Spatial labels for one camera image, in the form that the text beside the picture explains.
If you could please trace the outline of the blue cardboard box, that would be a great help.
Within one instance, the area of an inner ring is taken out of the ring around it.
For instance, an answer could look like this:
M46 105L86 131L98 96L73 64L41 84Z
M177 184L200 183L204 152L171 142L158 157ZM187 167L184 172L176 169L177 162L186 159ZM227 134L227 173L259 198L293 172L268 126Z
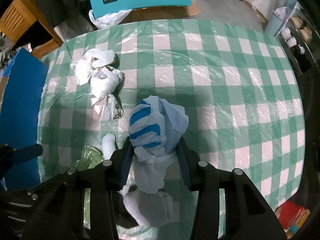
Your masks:
M4 72L8 77L1 105L1 144L17 150L38 144L37 124L48 67L22 48ZM3 178L8 191L40 184L38 157L15 164Z

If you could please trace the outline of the grey fleece sock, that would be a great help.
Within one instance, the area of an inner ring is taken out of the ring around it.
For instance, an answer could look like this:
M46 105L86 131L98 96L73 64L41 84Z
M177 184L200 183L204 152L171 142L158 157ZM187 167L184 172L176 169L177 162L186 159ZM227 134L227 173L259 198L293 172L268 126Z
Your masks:
M164 191L146 193L136 188L123 196L123 203L141 226L160 228L180 220L178 202Z

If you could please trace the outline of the green checkered tablecloth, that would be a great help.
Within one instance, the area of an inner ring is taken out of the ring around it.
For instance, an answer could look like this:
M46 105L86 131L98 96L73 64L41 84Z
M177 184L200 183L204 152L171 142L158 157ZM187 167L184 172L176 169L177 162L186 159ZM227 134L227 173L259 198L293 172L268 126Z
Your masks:
M75 82L71 62L93 48L113 50L124 74L115 91L124 111L118 120L101 120L89 84ZM109 133L121 147L133 107L156 95L185 109L190 149L221 170L243 169L272 209L297 191L303 108L275 37L212 21L145 21L80 35L42 61L49 70L38 124L41 180L65 172Z

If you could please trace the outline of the white shoe rack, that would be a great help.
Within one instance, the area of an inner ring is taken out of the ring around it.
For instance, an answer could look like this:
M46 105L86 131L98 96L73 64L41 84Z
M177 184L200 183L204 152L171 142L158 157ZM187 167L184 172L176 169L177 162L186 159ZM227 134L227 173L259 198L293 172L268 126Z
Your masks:
M276 8L264 32L279 40L295 76L319 67L319 32L296 0Z

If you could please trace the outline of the brown cardboard sheet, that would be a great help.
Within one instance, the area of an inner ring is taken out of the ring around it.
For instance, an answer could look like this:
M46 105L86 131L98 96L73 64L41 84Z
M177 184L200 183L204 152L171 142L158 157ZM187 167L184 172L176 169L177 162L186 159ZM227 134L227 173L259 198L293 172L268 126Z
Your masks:
M149 20L171 20L196 16L201 13L200 8L195 2L187 7L149 7L132 10L122 21L121 24L142 22Z

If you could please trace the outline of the wooden louvered cabinet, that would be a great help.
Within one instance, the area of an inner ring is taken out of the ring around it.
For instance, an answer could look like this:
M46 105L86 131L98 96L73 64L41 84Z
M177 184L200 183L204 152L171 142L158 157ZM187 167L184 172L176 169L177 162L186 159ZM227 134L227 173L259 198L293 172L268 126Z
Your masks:
M44 55L60 48L63 41L54 29L49 26L35 0L13 0L1 17L1 31L15 45L35 22L39 22L51 36L48 42L38 46L31 52L33 56L40 59Z

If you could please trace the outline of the white plastic bag on floor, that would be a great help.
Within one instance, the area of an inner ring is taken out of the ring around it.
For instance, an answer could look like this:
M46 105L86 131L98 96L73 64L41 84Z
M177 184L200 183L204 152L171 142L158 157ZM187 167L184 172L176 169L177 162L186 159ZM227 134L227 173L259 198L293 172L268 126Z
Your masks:
M93 10L90 10L88 15L91 22L98 29L108 29L112 26L118 25L122 20L124 20L132 10L121 10L119 12L106 14L102 17L95 18Z

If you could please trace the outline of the green glittery cloth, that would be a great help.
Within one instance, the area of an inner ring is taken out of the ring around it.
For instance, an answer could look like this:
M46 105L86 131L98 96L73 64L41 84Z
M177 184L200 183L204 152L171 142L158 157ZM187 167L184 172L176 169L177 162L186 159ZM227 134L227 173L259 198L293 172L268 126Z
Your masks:
M104 156L99 149L87 145L82 150L80 158L76 160L72 166L78 171L83 171L95 168L103 160Z

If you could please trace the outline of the crumpled white plastic bag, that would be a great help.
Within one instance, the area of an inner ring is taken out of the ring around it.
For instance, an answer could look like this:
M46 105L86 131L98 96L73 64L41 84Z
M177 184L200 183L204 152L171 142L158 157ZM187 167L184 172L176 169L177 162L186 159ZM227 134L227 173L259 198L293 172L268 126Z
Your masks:
M123 81L123 73L114 68L116 54L113 50L93 48L79 59L71 62L76 84L89 84L91 106L102 121L111 121L123 116L123 109L114 96Z

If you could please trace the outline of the red book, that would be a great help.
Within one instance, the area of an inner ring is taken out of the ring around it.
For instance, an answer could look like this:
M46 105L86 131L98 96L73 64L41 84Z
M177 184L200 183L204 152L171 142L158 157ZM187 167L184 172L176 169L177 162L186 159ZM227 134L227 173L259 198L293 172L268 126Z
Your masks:
M304 224L310 211L287 200L276 208L275 215L283 227L287 239L291 239Z

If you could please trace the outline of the blue white plastic bag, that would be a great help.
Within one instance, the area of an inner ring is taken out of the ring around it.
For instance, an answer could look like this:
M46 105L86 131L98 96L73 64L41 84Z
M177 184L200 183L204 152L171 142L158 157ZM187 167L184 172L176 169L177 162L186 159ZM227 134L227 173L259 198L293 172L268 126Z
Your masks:
M134 173L138 188L157 193L164 186L175 148L186 132L189 118L182 106L149 96L132 109L129 139L134 148Z

